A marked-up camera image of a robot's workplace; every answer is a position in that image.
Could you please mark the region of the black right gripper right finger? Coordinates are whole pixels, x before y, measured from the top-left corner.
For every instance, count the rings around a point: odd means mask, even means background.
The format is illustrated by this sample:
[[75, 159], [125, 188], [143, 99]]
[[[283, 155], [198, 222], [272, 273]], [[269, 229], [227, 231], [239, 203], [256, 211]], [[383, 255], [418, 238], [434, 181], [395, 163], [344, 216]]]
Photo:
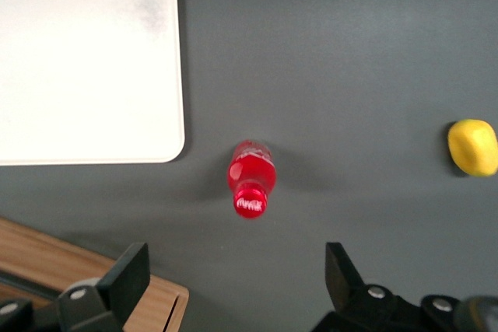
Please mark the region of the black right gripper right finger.
[[334, 306], [332, 327], [340, 331], [384, 331], [393, 313], [393, 295], [363, 281], [341, 243], [327, 243], [325, 284]]

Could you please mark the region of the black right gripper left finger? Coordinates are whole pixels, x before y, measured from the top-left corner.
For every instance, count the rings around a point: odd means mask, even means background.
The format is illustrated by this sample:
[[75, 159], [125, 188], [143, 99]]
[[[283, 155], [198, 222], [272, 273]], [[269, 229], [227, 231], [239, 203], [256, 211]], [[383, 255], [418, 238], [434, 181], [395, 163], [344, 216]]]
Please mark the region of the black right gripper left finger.
[[123, 331], [150, 282], [149, 247], [133, 243], [96, 280], [73, 285], [57, 299], [62, 331]]

